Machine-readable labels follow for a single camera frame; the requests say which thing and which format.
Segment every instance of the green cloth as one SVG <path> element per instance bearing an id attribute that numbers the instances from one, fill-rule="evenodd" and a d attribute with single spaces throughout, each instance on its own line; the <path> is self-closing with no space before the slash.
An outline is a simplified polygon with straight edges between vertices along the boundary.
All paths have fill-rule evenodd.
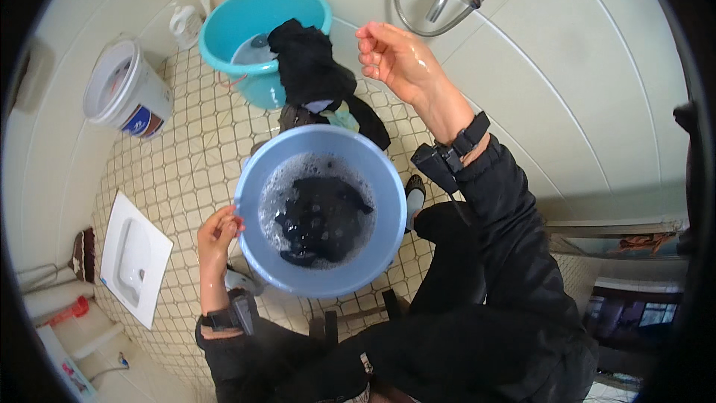
<path id="1" fill-rule="evenodd" d="M 353 132 L 358 132 L 360 130 L 360 125 L 351 114 L 350 109 L 348 108 L 348 103 L 346 102 L 341 103 L 341 106 L 339 106 L 335 112 L 322 111 L 320 112 L 320 115 L 326 117 L 331 125 L 350 129 Z"/>

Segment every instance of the white paint bucket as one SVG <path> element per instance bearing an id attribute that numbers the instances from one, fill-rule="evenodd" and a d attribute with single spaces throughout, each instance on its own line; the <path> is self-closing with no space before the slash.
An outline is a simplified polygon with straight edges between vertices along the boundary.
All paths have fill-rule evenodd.
<path id="1" fill-rule="evenodd" d="M 147 139 L 164 127 L 173 104 L 172 91 L 144 59 L 139 42 L 121 39 L 97 61 L 82 109 L 93 123 Z"/>

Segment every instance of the tiled floor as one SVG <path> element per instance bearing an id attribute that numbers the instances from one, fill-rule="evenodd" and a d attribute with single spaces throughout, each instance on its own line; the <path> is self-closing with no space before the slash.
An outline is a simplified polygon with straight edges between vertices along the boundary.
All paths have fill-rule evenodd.
<path id="1" fill-rule="evenodd" d="M 239 93 L 219 85 L 215 72 L 202 62 L 196 47 L 168 58 L 159 74 L 175 90 L 173 118 L 161 135 L 150 141 L 126 135 L 117 138 L 93 212 L 97 267 L 118 190 L 174 241 L 153 329 L 148 331 L 139 324 L 103 285 L 97 286 L 96 296 L 107 315 L 121 321 L 127 335 L 157 363 L 185 381 L 210 387 L 208 367 L 193 338 L 195 321 L 201 313 L 196 230 L 215 209 L 230 204 L 251 147 L 278 134 L 279 110 L 259 109 L 246 103 Z M 409 156 L 419 144 L 431 142 L 430 133 L 410 106 L 374 85 L 359 81 L 356 95 L 372 105 L 385 122 L 392 140 L 388 156 L 403 182 L 407 181 L 415 172 Z M 426 206 L 447 199 L 434 184 L 427 187 Z M 255 277 L 235 241 L 229 256 L 235 269 Z M 314 299 L 313 309 L 317 313 L 335 310 L 339 315 L 373 309 L 382 304 L 381 291 L 390 287 L 411 300 L 432 258 L 430 243 L 407 235 L 394 263 L 371 285 L 335 299 Z M 581 296 L 586 304 L 596 272 L 575 257 L 559 261 L 566 280 L 569 282 L 571 274 L 572 282 L 577 283 L 572 291 L 583 295 L 588 290 Z M 257 304 L 263 317 L 308 333 L 310 307 L 306 299 L 269 287 Z M 385 313 L 379 313 L 340 324 L 339 337 L 344 339 L 386 318 Z"/>

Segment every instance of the left hand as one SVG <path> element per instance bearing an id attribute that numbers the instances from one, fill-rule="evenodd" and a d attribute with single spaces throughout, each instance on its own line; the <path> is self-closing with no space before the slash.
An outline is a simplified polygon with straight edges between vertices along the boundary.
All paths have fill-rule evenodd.
<path id="1" fill-rule="evenodd" d="M 246 229 L 243 218 L 233 214 L 235 205 L 227 205 L 211 215 L 197 232 L 199 275 L 206 279 L 223 278 L 228 260 L 228 245 Z"/>

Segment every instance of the right hand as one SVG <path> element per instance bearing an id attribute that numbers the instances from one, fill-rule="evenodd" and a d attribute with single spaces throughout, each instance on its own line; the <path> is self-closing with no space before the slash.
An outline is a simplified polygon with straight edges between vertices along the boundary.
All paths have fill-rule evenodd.
<path id="1" fill-rule="evenodd" d="M 449 144 L 470 125 L 475 113 L 422 40 L 384 22 L 368 22 L 356 37 L 363 75 L 411 104 L 437 141 Z"/>

